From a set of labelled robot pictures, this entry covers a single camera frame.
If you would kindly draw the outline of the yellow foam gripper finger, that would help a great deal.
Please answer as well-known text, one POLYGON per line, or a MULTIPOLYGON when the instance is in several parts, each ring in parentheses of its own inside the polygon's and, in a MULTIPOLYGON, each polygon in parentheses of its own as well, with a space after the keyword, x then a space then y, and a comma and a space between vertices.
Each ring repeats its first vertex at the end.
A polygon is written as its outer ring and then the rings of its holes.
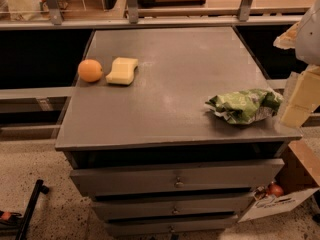
POLYGON ((320 66, 309 65, 298 75, 280 122, 299 128, 320 106, 320 66))

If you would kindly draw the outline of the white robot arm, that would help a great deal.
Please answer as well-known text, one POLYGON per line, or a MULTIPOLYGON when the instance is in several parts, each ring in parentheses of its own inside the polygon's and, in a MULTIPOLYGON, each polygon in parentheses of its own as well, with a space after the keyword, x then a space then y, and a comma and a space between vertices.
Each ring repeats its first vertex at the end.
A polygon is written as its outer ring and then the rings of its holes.
POLYGON ((294 49, 298 60, 307 68, 298 75, 289 94, 286 108, 280 116, 283 125, 299 128, 320 106, 320 0, 316 0, 301 20, 278 36, 273 45, 294 49))

